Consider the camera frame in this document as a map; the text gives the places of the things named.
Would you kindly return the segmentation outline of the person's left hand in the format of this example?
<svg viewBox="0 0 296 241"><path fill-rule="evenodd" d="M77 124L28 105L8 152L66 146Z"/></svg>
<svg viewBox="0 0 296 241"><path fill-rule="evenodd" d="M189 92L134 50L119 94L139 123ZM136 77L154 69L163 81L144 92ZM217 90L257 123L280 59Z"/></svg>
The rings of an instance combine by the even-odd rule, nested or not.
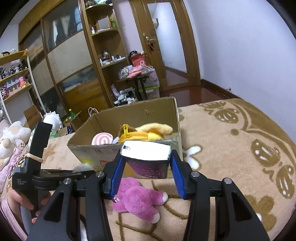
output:
<svg viewBox="0 0 296 241"><path fill-rule="evenodd" d="M41 200L41 205L42 206L46 205L50 198L51 198L51 193L47 192L46 197ZM20 206L23 206L24 208L29 210L34 210L34 206L29 201L29 199L22 192L13 190L12 188L9 188L7 201L8 201L9 208L13 212L16 220L21 223L22 223L22 217L21 217ZM32 218L32 223L34 224L36 220L37 220L37 217Z"/></svg>

